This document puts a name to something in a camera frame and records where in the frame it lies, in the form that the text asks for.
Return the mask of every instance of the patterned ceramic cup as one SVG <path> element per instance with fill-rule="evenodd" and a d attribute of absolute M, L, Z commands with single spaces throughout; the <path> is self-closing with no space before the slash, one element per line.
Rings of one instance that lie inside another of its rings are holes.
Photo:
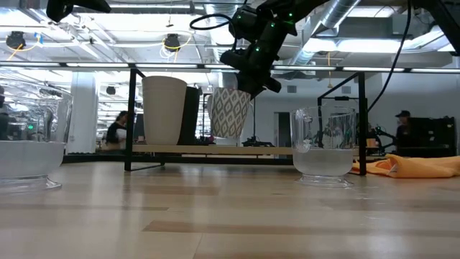
<path fill-rule="evenodd" d="M 239 138 L 251 95 L 236 89 L 215 88 L 211 106 L 211 132 L 215 137 Z"/>

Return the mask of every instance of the orange towel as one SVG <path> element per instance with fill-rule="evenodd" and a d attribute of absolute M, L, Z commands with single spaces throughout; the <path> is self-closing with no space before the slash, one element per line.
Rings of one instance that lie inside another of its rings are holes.
<path fill-rule="evenodd" d="M 393 178 L 449 178 L 460 176 L 460 156 L 451 158 L 401 158 L 387 155 L 386 160 L 368 163 L 367 172 Z M 359 172 L 359 163 L 351 170 Z"/>

